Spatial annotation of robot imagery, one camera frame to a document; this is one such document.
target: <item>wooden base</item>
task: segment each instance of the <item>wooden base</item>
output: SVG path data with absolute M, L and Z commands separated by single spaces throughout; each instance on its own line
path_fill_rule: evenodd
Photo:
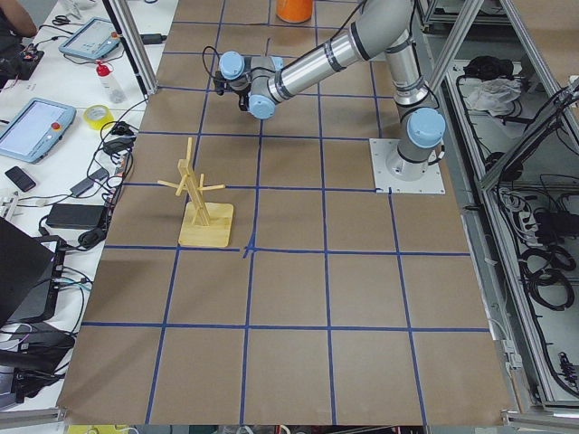
M 187 247 L 227 247 L 232 231 L 233 205 L 230 203 L 205 203 L 210 224 L 193 224 L 195 206 L 188 203 L 179 233 L 179 244 Z

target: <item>screen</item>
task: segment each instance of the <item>screen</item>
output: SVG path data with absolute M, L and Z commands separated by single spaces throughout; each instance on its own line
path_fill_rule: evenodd
M 52 268 L 53 253 L 40 242 L 0 219 L 0 326 Z
M 110 34 L 114 31 L 115 28 L 112 23 L 96 20 L 80 33 L 72 36 L 70 40 L 65 43 L 65 47 L 67 50 L 88 54 L 88 56 L 92 58 L 95 57 L 95 53 L 102 44 L 110 38 Z
M 30 155 L 51 128 L 51 123 L 65 111 L 66 108 L 45 102 L 33 102 L 0 138 L 0 148 L 20 156 Z

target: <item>white fabric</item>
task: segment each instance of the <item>white fabric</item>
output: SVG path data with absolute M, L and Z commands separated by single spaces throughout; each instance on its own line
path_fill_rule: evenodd
M 513 101 L 521 94 L 517 80 L 495 79 L 482 81 L 466 98 L 469 109 L 487 111 L 491 116 L 507 115 L 513 110 Z

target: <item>plastic bottle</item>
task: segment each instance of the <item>plastic bottle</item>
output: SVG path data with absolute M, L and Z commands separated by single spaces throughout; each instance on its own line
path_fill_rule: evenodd
M 127 98 L 125 92 L 123 92 L 123 89 L 113 77 L 110 68 L 102 61 L 97 61 L 97 65 L 97 74 L 99 75 L 102 87 L 105 88 L 109 95 L 109 99 L 115 104 L 124 101 Z

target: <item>wooden stand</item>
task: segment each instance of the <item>wooden stand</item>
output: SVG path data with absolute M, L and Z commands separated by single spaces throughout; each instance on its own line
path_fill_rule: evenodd
M 179 244 L 189 247 L 227 247 L 232 230 L 233 205 L 230 203 L 206 203 L 203 192 L 220 190 L 225 185 L 204 186 L 204 175 L 199 183 L 191 165 L 193 138 L 189 137 L 187 155 L 180 159 L 177 169 L 181 175 L 179 184 L 157 181 L 158 184 L 176 189 L 176 196 L 186 191 L 191 201 L 185 208 L 183 224 L 179 233 Z

